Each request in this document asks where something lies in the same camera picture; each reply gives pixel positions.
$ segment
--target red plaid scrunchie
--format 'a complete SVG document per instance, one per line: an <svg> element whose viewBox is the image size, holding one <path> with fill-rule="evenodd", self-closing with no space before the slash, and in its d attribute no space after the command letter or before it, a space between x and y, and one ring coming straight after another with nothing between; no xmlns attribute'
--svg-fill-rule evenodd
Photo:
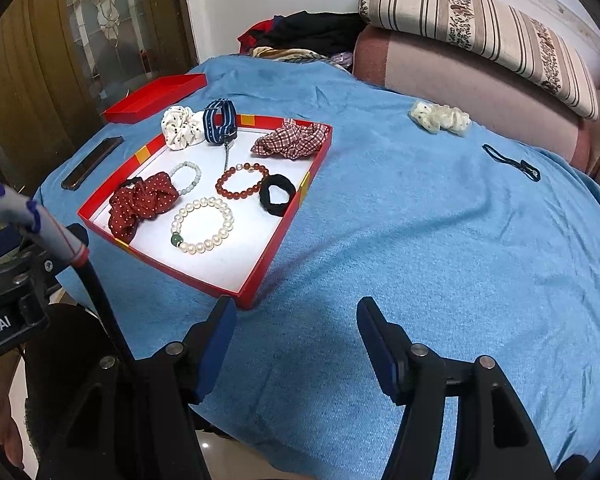
<svg viewBox="0 0 600 480"><path fill-rule="evenodd" d="M282 126L256 139L251 152L256 155L279 153L285 158L295 160L318 152L327 138L327 126L312 123L300 126L293 119L284 119Z"/></svg>
<svg viewBox="0 0 600 480"><path fill-rule="evenodd" d="M146 180L137 177L132 182L132 188L124 187L131 182L123 182L123 187L109 199L109 229L111 234L126 244L134 239L140 219L151 219L167 212L178 198L178 191L164 171Z"/></svg>

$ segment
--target striped cushion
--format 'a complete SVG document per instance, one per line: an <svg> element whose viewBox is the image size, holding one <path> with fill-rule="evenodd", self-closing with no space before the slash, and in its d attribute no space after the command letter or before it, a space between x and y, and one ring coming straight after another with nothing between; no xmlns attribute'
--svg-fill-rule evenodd
<svg viewBox="0 0 600 480"><path fill-rule="evenodd" d="M410 32L474 52L535 83L581 117L598 98L580 55L542 23L497 0L360 0L375 27Z"/></svg>

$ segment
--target tile floor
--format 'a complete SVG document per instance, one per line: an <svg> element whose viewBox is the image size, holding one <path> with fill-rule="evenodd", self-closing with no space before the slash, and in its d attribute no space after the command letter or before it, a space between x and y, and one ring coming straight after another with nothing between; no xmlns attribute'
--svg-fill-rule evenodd
<svg viewBox="0 0 600 480"><path fill-rule="evenodd" d="M27 385L23 361L20 361L16 371L9 397L11 413L13 413L13 418L23 439L25 471L29 476L35 478L38 471L38 461L24 427L24 400L27 398ZM212 433L199 431L198 441L212 480L311 480L307 476L283 473L273 469L256 450L235 440L227 440Z"/></svg>

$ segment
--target red tray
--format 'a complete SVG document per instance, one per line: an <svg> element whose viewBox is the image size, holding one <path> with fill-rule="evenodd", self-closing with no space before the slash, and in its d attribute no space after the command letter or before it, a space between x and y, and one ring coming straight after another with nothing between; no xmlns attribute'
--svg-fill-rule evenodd
<svg viewBox="0 0 600 480"><path fill-rule="evenodd" d="M274 130L279 126L282 126L282 121L282 118L277 117L245 114L238 114L237 116L237 126L239 128L254 128L256 130ZM308 126L311 124L310 121L301 119L296 119L296 123L300 124L301 126ZM180 272L179 270L168 267L167 265L154 260L147 254L144 254L130 245L125 244L123 241L114 238L109 232L98 227L91 219L98 208L106 200L108 200L109 196L118 188L120 183L128 179L129 176L134 174L134 172L137 171L138 168L140 168L151 156L154 156L164 148L163 134L159 134L148 144L140 148L135 155L131 156L131 158L124 162L122 166L120 166L107 180L105 180L101 186L93 192L93 194L87 199L81 208L78 209L78 216L89 229L99 234L105 240L108 240L114 245L122 248L122 250L126 251L127 253L132 254L139 260L151 265L152 267L155 267L155 269L161 270L162 272L173 276L177 280L187 283L187 285L193 286L197 290L200 290L213 297L217 298L222 294L229 294L234 297L235 303L239 308L249 310L250 308L253 308L253 299L260 286L260 283L264 279L267 269L269 269L269 266L273 261L273 257L275 256L283 238L285 237L286 231L289 229L289 226L291 225L298 208L304 200L314 176L318 173L318 169L327 155L327 150L331 145L331 136L332 128L329 126L325 143L321 147L320 151L315 155L311 167L305 174L301 185L298 187L298 192L296 192L296 195L291 201L289 208L286 210L282 221L278 225L276 231L273 233L273 236L270 238L269 243L264 249L264 252L256 263L256 266L253 268L247 280L244 282L242 288L238 292L224 290L223 288L219 288L210 283L202 282L192 276L189 276L188 274Z"/></svg>
<svg viewBox="0 0 600 480"><path fill-rule="evenodd" d="M108 108L104 117L109 123L135 124L205 86L204 74L159 77Z"/></svg>

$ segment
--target screw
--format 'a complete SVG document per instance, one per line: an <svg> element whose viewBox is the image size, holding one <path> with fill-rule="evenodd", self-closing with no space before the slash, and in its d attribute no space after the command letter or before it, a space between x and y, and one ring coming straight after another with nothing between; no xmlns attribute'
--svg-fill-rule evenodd
<svg viewBox="0 0 600 480"><path fill-rule="evenodd" d="M429 353L429 349L422 343L415 343L411 345L411 353L418 357L424 357Z"/></svg>
<svg viewBox="0 0 600 480"><path fill-rule="evenodd" d="M181 354L183 350L184 350L184 345L178 341L176 341L175 343L169 343L164 348L164 351L167 352L167 354L169 354L169 355Z"/></svg>
<svg viewBox="0 0 600 480"><path fill-rule="evenodd" d="M493 357L490 357L488 355L483 355L480 357L480 359L478 360L478 362L484 366L485 368L487 368L487 370L491 370L495 365L496 365L496 361Z"/></svg>
<svg viewBox="0 0 600 480"><path fill-rule="evenodd" d="M26 272L23 272L22 274L18 274L14 279L13 279L13 283L14 285L22 285L24 282L26 282L29 279L29 275Z"/></svg>
<svg viewBox="0 0 600 480"><path fill-rule="evenodd" d="M114 364L116 364L116 358L113 357L113 355L108 355L100 359L100 368L102 368L103 370L108 370Z"/></svg>

